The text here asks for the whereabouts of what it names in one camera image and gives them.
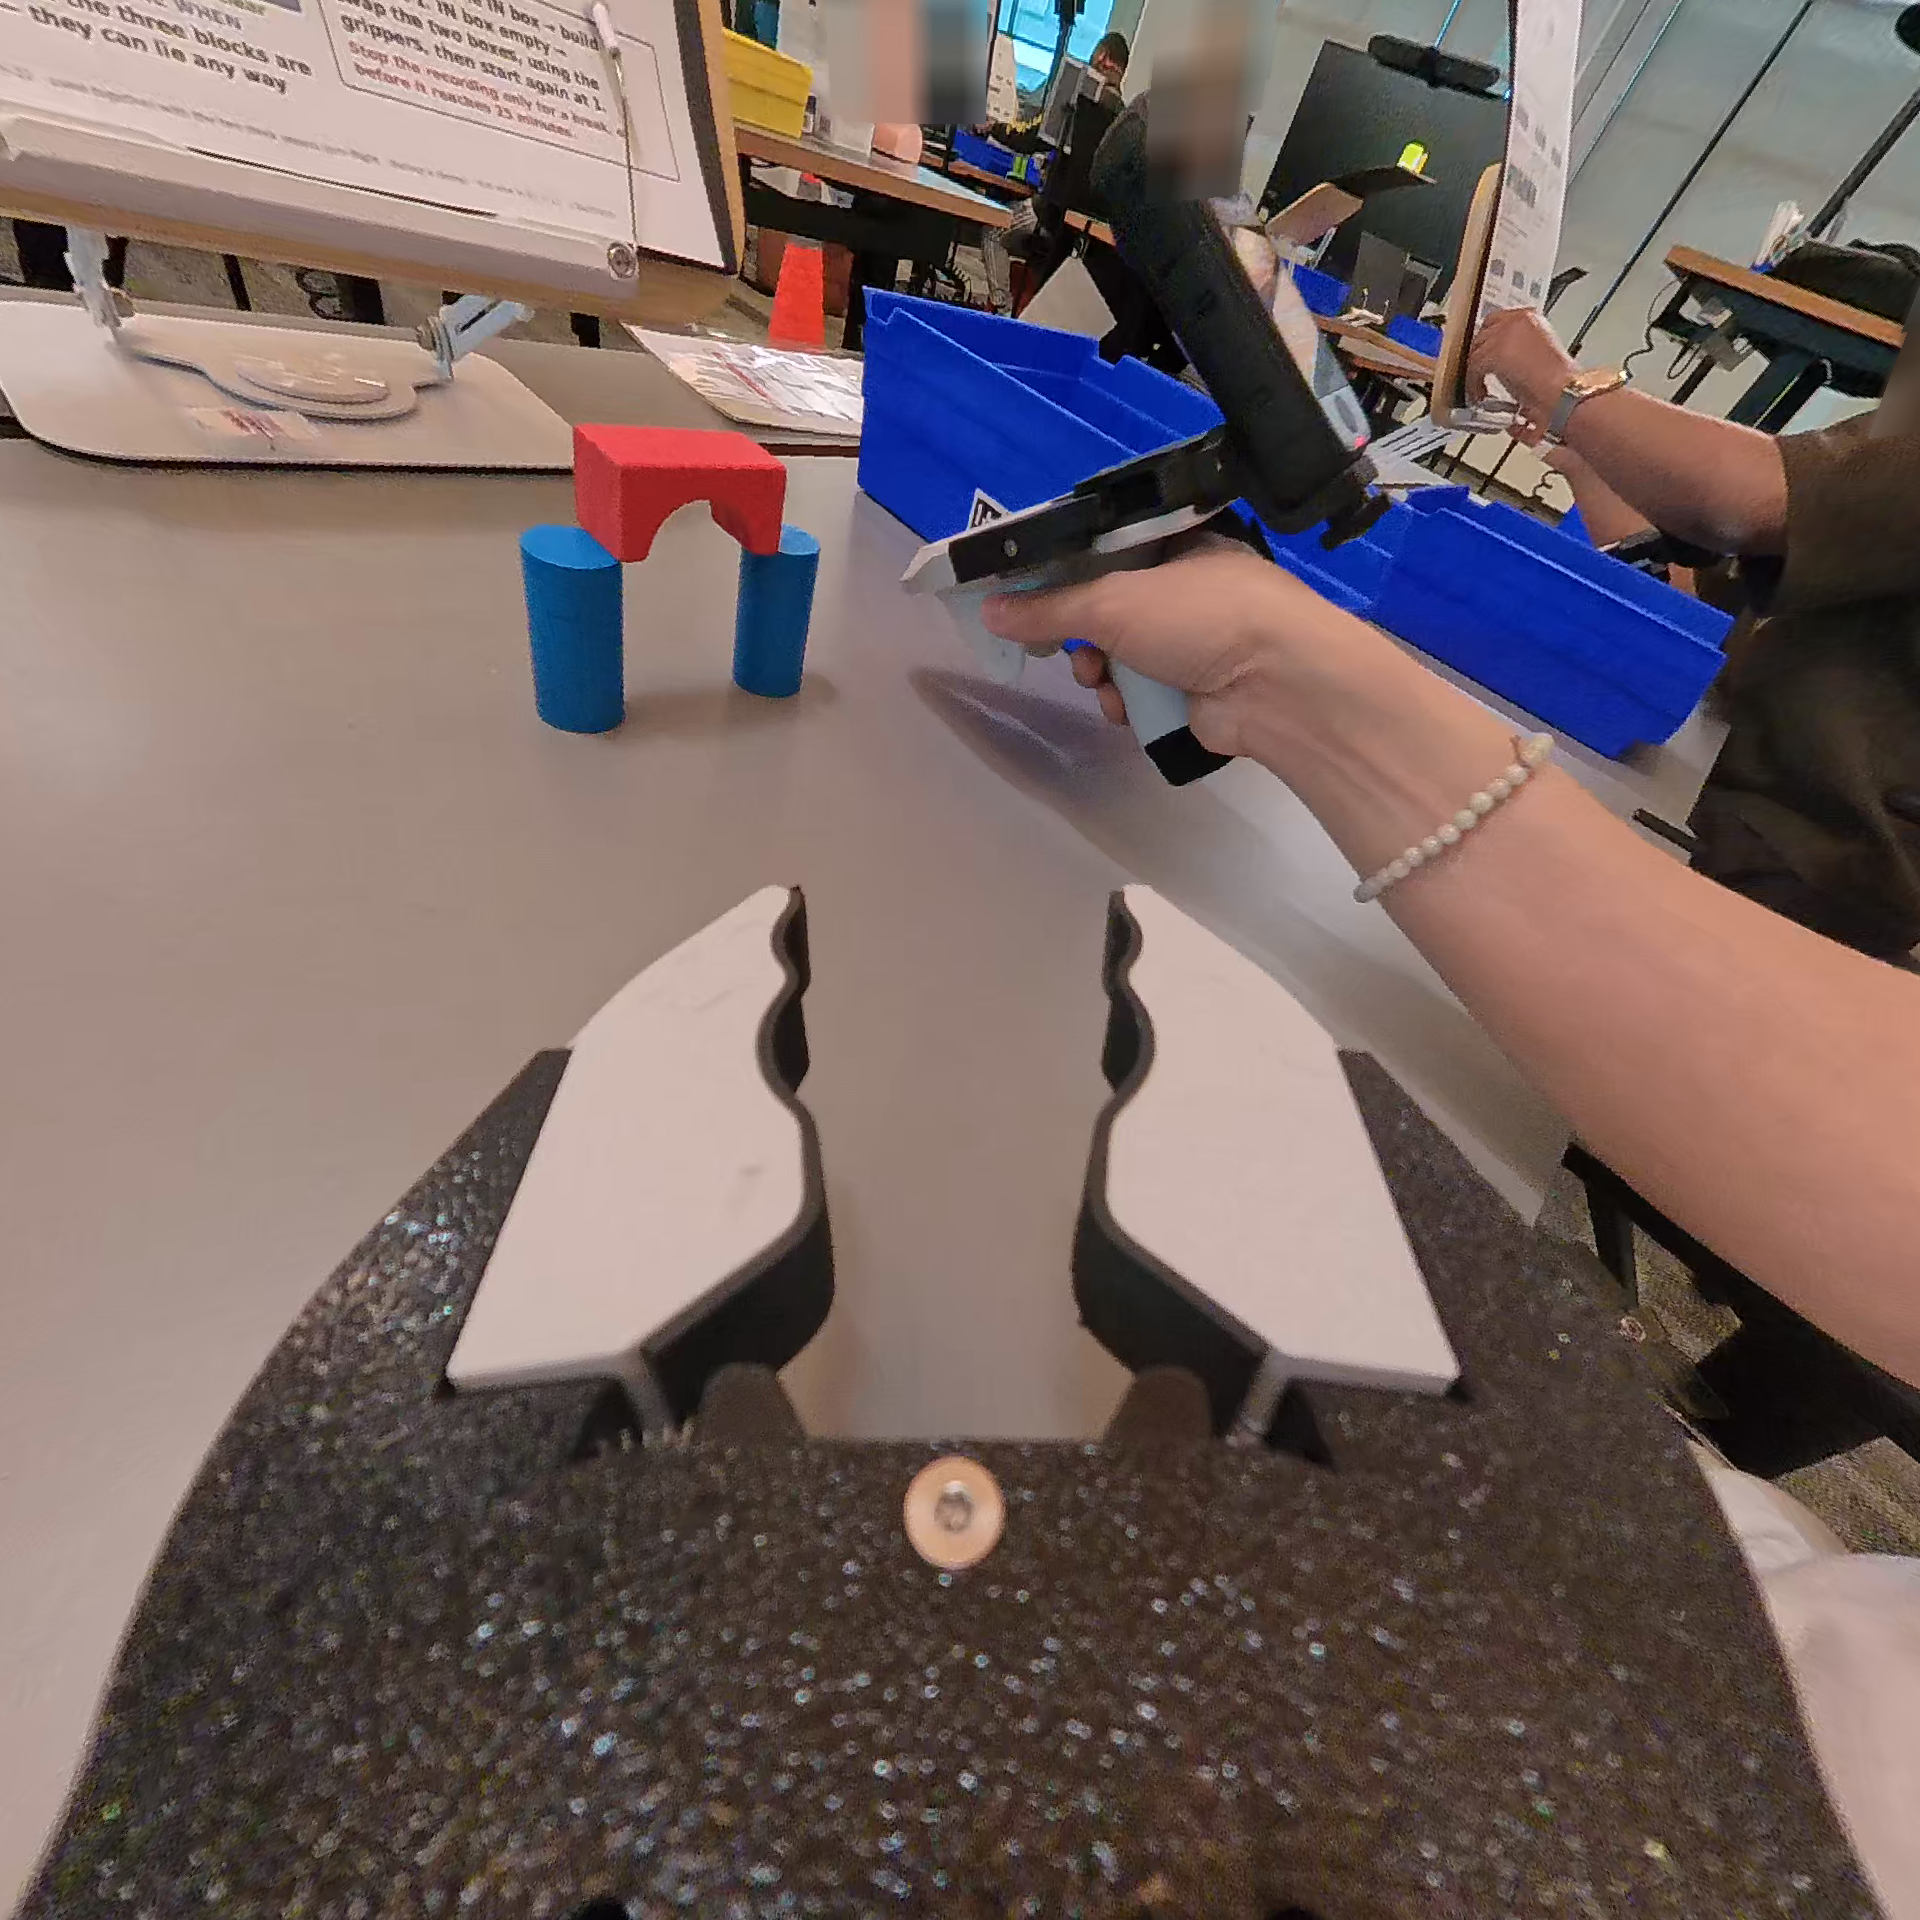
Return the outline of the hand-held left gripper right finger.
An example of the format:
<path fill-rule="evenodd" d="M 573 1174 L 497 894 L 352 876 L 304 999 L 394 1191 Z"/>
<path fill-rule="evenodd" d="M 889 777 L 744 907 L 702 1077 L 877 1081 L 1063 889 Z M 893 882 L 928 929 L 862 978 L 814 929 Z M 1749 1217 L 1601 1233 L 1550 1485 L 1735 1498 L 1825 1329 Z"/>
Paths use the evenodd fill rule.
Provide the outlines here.
<path fill-rule="evenodd" d="M 1181 1373 L 1218 1438 L 1310 1386 L 1441 1398 L 1458 1356 L 1330 1034 L 1144 885 L 1108 900 L 1108 1002 L 1072 1235 L 1084 1329 Z"/>

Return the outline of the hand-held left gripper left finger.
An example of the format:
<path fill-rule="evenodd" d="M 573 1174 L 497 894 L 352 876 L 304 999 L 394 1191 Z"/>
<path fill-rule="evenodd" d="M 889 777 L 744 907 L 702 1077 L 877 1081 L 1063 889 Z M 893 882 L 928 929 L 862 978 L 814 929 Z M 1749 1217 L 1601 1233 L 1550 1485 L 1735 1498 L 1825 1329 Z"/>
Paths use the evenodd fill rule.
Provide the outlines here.
<path fill-rule="evenodd" d="M 729 1366 L 777 1372 L 831 1308 L 799 887 L 765 885 L 576 1034 L 445 1383 L 612 1383 L 646 1434 Z"/>

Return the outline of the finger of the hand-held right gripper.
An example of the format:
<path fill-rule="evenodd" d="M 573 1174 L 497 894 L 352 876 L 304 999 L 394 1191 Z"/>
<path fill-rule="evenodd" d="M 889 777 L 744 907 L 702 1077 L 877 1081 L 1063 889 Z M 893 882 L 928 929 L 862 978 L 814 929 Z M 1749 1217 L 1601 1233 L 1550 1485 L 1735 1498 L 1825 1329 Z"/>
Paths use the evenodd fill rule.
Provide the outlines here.
<path fill-rule="evenodd" d="M 1024 513 L 970 519 L 925 543 L 903 573 L 909 593 L 1042 593 L 1085 586 L 1122 565 L 1102 540 L 1122 519 L 1116 489 L 1076 489 Z"/>
<path fill-rule="evenodd" d="M 937 589 L 937 598 L 948 607 L 962 639 L 988 676 L 991 681 L 1020 681 L 1032 658 L 1054 655 L 1054 643 L 1031 647 L 996 635 L 988 625 L 985 606 L 994 598 L 1022 603 L 1040 593 L 1042 587 L 1032 586 L 956 586 Z"/>

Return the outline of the blue wooden cylinder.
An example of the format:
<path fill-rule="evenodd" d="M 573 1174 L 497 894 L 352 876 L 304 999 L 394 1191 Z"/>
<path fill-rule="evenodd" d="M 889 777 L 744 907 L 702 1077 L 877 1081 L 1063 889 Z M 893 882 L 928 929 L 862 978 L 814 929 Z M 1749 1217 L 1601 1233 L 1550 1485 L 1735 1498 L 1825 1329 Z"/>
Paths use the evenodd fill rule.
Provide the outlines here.
<path fill-rule="evenodd" d="M 540 523 L 518 538 L 518 572 L 536 715 L 568 733 L 617 729 L 626 714 L 622 562 L 580 525 Z"/>
<path fill-rule="evenodd" d="M 786 522 L 772 553 L 743 548 L 736 569 L 733 685 L 758 700 L 799 692 L 818 583 L 815 535 Z"/>

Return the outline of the red arch block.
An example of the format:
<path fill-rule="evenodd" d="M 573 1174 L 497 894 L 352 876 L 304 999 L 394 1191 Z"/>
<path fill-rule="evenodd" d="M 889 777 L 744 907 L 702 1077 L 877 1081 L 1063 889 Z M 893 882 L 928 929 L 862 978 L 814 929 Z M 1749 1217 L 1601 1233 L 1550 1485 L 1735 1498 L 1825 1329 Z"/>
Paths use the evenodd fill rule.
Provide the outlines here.
<path fill-rule="evenodd" d="M 572 474 L 578 523 L 622 565 L 644 562 L 661 529 L 687 505 L 705 505 L 746 553 L 780 548 L 786 466 L 744 434 L 578 422 Z"/>

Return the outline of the person's right forearm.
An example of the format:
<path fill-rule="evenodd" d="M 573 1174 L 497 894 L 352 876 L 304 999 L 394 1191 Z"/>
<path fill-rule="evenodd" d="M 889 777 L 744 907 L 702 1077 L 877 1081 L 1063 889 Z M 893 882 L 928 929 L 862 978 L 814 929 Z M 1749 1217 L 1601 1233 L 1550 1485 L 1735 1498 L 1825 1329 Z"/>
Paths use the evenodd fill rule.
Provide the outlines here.
<path fill-rule="evenodd" d="M 1679 869 L 1552 771 L 1382 900 L 1598 1158 L 1916 1386 L 1912 977 Z"/>

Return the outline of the person's right hand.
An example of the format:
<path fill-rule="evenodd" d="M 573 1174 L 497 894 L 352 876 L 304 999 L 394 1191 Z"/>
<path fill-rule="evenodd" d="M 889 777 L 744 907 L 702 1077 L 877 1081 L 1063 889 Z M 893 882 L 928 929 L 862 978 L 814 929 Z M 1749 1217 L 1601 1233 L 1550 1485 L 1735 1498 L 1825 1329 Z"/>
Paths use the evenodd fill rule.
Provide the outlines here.
<path fill-rule="evenodd" d="M 1122 676 L 1181 692 L 1192 738 L 1279 779 L 1360 881 L 1439 842 L 1519 756 L 1496 718 L 1240 543 L 999 593 L 982 612 L 1032 655 L 1070 643 L 1072 676 L 1118 726 L 1135 707 Z"/>

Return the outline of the laminated paper sheet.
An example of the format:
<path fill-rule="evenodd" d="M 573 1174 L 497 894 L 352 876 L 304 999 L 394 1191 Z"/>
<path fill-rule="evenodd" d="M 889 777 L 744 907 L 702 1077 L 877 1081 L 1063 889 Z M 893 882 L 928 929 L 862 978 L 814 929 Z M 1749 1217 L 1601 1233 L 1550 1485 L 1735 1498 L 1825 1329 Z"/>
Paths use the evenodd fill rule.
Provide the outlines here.
<path fill-rule="evenodd" d="M 762 434 L 854 445 L 863 415 L 860 356 L 702 332 L 626 325 L 681 387 L 733 425 Z"/>

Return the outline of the wooden display board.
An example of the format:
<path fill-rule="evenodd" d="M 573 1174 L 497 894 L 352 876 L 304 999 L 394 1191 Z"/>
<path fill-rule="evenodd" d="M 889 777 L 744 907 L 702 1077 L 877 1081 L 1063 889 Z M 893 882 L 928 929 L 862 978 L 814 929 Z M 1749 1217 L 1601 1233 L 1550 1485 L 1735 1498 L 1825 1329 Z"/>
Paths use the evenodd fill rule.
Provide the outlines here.
<path fill-rule="evenodd" d="M 1488 165 L 1471 191 L 1465 229 L 1455 253 L 1455 269 L 1447 290 L 1441 341 L 1432 356 L 1429 381 L 1429 419 L 1452 431 L 1488 429 L 1468 399 L 1468 363 L 1478 326 L 1486 268 L 1496 235 L 1504 162 Z"/>
<path fill-rule="evenodd" d="M 580 311 L 622 323 L 700 321 L 724 301 L 736 279 L 744 215 L 722 10 L 712 2 L 686 4 L 700 4 L 703 13 L 712 111 L 736 215 L 730 269 L 708 271 L 631 246 L 610 246 L 607 265 L 594 268 L 588 244 L 562 234 L 321 188 L 193 154 L 176 159 L 178 177 L 157 183 L 143 173 L 110 177 L 105 157 L 146 155 L 152 170 L 165 155 L 146 143 L 102 141 L 37 118 L 5 122 L 5 215 L 285 268 L 511 299 L 550 314 Z"/>

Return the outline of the black monitor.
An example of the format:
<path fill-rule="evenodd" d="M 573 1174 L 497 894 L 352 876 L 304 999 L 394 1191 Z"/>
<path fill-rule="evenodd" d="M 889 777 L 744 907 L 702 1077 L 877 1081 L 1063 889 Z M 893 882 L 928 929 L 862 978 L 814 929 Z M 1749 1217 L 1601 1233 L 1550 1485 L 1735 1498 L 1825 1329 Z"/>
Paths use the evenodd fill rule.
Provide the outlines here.
<path fill-rule="evenodd" d="M 1447 284 L 1482 170 L 1504 155 L 1505 92 L 1463 92 L 1381 65 L 1369 52 L 1325 42 L 1311 65 L 1261 209 L 1279 211 L 1318 183 L 1397 171 L 1405 146 L 1425 154 L 1423 185 L 1369 196 L 1328 241 L 1318 269 L 1345 282 L 1360 241 L 1378 238 Z"/>

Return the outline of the black webcam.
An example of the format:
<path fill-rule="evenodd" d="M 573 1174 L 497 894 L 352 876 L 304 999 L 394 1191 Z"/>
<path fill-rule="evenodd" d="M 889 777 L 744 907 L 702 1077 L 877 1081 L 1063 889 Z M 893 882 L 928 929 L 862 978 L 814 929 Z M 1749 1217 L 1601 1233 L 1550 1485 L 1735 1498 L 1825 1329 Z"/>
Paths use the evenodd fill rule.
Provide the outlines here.
<path fill-rule="evenodd" d="M 1378 34 L 1364 43 L 1378 66 L 1418 79 L 1429 89 L 1449 89 L 1471 98 L 1495 98 L 1501 70 L 1495 65 L 1463 57 L 1437 43 Z"/>

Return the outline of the yellow plastic bin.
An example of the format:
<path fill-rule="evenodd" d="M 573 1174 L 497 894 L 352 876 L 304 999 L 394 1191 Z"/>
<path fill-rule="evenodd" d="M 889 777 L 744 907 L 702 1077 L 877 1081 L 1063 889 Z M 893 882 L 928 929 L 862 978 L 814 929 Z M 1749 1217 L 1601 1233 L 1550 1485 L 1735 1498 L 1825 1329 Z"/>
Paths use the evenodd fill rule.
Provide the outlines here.
<path fill-rule="evenodd" d="M 733 118 L 777 138 L 799 138 L 814 97 L 810 66 L 743 31 L 724 31 Z"/>

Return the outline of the wooden desk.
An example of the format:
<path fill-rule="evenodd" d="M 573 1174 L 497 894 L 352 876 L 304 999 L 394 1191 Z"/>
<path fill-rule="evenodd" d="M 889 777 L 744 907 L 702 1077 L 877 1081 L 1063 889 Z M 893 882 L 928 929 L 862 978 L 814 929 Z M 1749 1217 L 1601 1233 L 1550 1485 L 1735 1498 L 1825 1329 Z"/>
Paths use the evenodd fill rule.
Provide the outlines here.
<path fill-rule="evenodd" d="M 1650 321 L 1650 332 L 1690 355 L 1670 396 L 1674 404 L 1688 404 L 1720 367 L 1718 348 L 1745 348 L 1760 356 L 1760 372 L 1727 419 L 1766 434 L 1785 431 L 1820 394 L 1852 399 L 1884 396 L 1904 348 L 1900 321 L 1690 246 L 1670 246 L 1664 265 L 1673 293 Z"/>

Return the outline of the person's white shirt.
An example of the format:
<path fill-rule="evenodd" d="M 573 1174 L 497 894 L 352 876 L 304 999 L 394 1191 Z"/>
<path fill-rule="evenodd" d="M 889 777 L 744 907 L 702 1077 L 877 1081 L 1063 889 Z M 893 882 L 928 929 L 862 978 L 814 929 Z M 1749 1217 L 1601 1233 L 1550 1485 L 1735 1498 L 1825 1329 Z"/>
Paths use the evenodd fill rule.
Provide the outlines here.
<path fill-rule="evenodd" d="M 1853 1553 L 1802 1502 L 1690 1444 L 1797 1694 L 1821 1780 L 1885 1915 L 1918 1915 L 1918 1561 Z"/>

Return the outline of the white stand base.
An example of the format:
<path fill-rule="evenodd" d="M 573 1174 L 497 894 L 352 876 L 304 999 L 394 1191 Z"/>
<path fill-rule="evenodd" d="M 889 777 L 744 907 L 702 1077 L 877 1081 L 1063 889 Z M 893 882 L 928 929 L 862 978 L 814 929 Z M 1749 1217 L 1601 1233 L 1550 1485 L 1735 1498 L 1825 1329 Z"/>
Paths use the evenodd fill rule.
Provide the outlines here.
<path fill-rule="evenodd" d="M 449 370 L 394 332 L 270 326 L 74 297 L 7 299 L 5 403 L 106 465 L 566 474 L 572 427 L 497 362 Z"/>

